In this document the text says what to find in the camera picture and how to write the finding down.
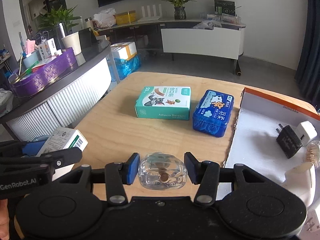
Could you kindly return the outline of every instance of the barcode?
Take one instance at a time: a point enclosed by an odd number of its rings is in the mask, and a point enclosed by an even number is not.
[[[78,141],[77,141],[77,143],[76,143],[76,145],[75,145],[75,147],[80,148],[80,146],[81,146],[82,143],[83,143],[83,141],[79,138]]]

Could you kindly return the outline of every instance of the blue curtain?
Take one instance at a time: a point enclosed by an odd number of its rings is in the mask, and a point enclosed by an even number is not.
[[[295,75],[302,95],[320,109],[320,0],[308,0],[303,49]]]

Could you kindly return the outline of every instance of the purple basket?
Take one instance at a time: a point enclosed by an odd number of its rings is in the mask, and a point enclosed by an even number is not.
[[[62,55],[31,73],[21,81],[11,84],[12,92],[19,98],[30,97],[43,90],[47,85],[59,80],[59,76],[77,62],[72,48]]]

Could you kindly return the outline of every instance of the green box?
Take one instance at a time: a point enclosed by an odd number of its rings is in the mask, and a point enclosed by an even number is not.
[[[144,87],[136,105],[139,118],[189,120],[190,87]]]

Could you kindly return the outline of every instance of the white ribbed panel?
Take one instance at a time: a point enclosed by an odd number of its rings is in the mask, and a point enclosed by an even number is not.
[[[60,126],[47,103],[9,122],[8,126],[21,141],[32,141],[35,137],[51,134]]]
[[[47,102],[63,126],[84,116],[107,91],[111,75],[104,58],[79,79],[51,97]]]
[[[66,127],[82,117],[99,101],[110,84],[111,75],[107,59],[104,58],[44,104],[7,124],[23,141],[50,135],[57,127]]]

